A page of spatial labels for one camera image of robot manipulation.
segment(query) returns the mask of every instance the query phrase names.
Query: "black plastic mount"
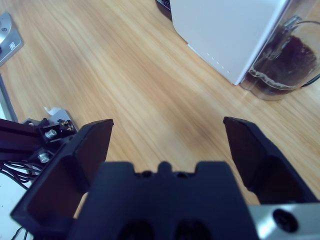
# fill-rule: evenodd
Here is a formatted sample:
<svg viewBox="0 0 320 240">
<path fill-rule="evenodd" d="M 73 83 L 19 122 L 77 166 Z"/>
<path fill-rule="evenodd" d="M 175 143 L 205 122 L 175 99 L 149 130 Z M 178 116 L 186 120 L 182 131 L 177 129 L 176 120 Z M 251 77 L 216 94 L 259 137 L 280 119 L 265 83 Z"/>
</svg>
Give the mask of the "black plastic mount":
<svg viewBox="0 0 320 240">
<path fill-rule="evenodd" d="M 112 119 L 87 124 L 60 148 L 32 183 L 11 217 L 35 239 L 65 239 L 84 193 L 106 160 Z"/>
<path fill-rule="evenodd" d="M 258 239 L 249 210 L 225 162 L 195 173 L 135 173 L 128 162 L 105 162 L 68 240 Z"/>
</svg>

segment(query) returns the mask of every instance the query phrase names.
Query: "screw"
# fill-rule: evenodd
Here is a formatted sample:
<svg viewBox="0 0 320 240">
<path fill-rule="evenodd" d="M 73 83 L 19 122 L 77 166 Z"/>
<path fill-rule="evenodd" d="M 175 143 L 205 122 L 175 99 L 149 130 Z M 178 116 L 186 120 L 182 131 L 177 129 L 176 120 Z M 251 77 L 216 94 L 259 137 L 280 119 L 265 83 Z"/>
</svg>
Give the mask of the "screw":
<svg viewBox="0 0 320 240">
<path fill-rule="evenodd" d="M 49 162 L 49 160 L 50 160 L 49 154 L 48 153 L 41 153 L 38 155 L 38 159 L 40 160 L 40 162 L 42 164 L 45 164 L 45 163 Z"/>
<path fill-rule="evenodd" d="M 53 139 L 55 136 L 57 136 L 57 132 L 53 129 L 51 129 L 50 131 L 47 131 L 44 133 L 44 135 L 48 138 L 48 139 Z"/>
<path fill-rule="evenodd" d="M 283 231 L 293 233 L 298 230 L 298 221 L 292 213 L 282 209 L 276 209 L 272 216 L 276 225 Z"/>
</svg>

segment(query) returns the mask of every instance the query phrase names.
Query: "hex bolt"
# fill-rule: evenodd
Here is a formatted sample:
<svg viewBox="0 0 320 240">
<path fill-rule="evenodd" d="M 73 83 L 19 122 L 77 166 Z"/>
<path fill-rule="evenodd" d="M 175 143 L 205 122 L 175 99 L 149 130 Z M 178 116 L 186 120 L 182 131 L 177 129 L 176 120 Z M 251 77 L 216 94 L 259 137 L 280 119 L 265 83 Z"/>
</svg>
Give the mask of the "hex bolt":
<svg viewBox="0 0 320 240">
<path fill-rule="evenodd" d="M 49 154 L 48 153 L 41 153 L 38 155 L 38 159 L 40 160 L 40 162 L 42 164 L 45 164 L 45 163 L 49 162 L 49 160 L 50 160 Z"/>
<path fill-rule="evenodd" d="M 48 139 L 53 139 L 55 136 L 58 135 L 58 133 L 55 130 L 51 129 L 51 130 L 45 132 L 44 135 Z"/>
</svg>

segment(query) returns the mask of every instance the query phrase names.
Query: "power cord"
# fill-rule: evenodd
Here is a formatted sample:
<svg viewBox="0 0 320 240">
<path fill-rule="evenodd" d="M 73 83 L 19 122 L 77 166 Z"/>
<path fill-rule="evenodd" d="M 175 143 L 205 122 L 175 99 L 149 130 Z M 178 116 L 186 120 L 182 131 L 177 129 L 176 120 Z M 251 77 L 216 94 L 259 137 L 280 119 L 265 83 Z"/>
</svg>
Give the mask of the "power cord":
<svg viewBox="0 0 320 240">
<path fill-rule="evenodd" d="M 42 169 L 43 165 L 38 164 L 36 162 L 15 162 L 15 161 L 3 161 L 0 162 L 0 173 L 6 175 L 8 178 L 15 181 L 22 188 L 28 189 L 25 184 L 29 181 L 35 180 Z"/>
<path fill-rule="evenodd" d="M 13 235 L 13 237 L 11 238 L 11 240 L 15 240 L 15 239 L 18 237 L 19 232 L 20 232 L 21 229 L 23 229 L 23 227 L 19 227 L 19 228 L 18 228 L 18 230 L 15 232 L 15 234 Z M 27 236 L 28 236 L 28 231 L 25 230 L 23 240 L 26 240 L 26 239 L 27 239 Z"/>
</svg>

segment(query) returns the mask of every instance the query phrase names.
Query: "silver metal bracket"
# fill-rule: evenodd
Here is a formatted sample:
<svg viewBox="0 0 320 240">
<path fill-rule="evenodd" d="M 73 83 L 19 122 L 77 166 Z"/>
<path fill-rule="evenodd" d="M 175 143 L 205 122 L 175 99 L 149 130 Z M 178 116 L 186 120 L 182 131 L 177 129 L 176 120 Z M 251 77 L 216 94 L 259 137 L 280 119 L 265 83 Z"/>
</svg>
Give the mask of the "silver metal bracket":
<svg viewBox="0 0 320 240">
<path fill-rule="evenodd" d="M 11 58 L 24 45 L 10 14 L 0 16 L 0 66 Z"/>
</svg>

